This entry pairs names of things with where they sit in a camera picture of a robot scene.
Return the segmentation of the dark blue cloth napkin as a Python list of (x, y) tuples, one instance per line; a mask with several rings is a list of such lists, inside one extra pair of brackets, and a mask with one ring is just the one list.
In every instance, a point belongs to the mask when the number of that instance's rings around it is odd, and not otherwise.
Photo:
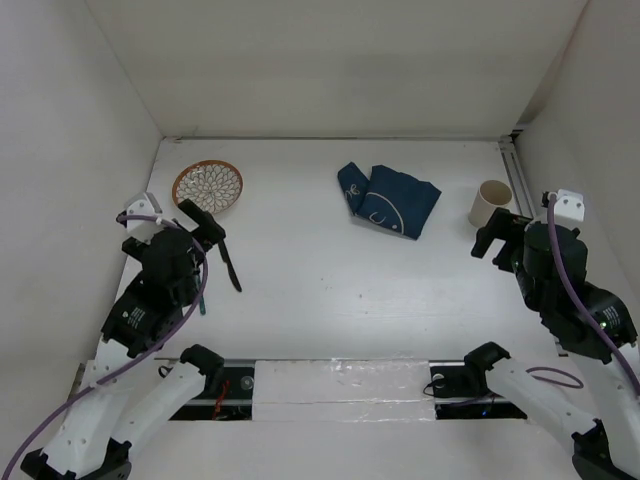
[(350, 162), (337, 173), (351, 213), (381, 228), (418, 240), (436, 206), (441, 191), (384, 165), (375, 165), (369, 176)]

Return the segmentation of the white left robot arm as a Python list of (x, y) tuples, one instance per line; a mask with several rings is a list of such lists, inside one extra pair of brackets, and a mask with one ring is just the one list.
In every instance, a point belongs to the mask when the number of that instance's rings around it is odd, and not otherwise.
[(32, 479), (125, 479), (133, 457), (157, 429), (198, 395), (222, 387), (224, 360), (196, 344), (131, 411), (125, 409), (141, 368), (198, 309), (208, 281), (206, 254), (223, 244), (224, 229), (193, 201), (179, 209), (192, 231), (163, 217), (143, 194), (117, 221), (128, 233), (123, 251), (141, 265), (101, 329), (95, 358), (80, 390), (52, 412), (12, 457)]

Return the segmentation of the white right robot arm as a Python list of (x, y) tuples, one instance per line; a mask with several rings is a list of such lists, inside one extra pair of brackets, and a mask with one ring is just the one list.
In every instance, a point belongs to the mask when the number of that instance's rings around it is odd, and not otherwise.
[(473, 393), (503, 397), (543, 427), (580, 478), (636, 479), (638, 334), (624, 302), (587, 281), (588, 249), (579, 234), (498, 208), (477, 231), (471, 254), (481, 258), (494, 240), (503, 241), (494, 265), (515, 275), (525, 305), (574, 362), (597, 412), (572, 405), (494, 342), (465, 356), (462, 381)]

